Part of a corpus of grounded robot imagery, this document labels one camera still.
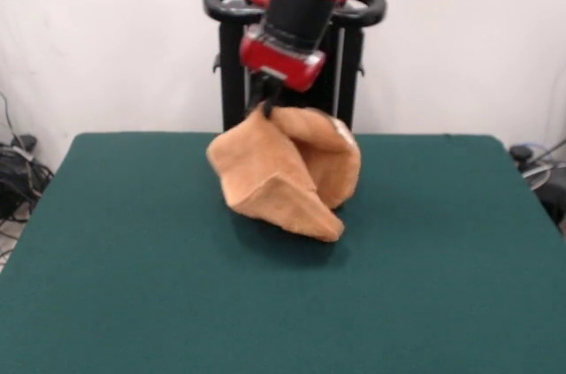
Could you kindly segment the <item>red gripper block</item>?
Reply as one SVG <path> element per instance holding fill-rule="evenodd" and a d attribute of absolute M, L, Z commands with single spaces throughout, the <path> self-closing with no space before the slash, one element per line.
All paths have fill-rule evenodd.
<path fill-rule="evenodd" d="M 241 39 L 241 63 L 252 72 L 249 78 L 248 113 L 264 101 L 263 114 L 269 119 L 280 95 L 280 82 L 297 92 L 306 92 L 321 73 L 326 54 L 320 50 L 300 52 L 268 35 L 260 24 L 250 25 Z"/>

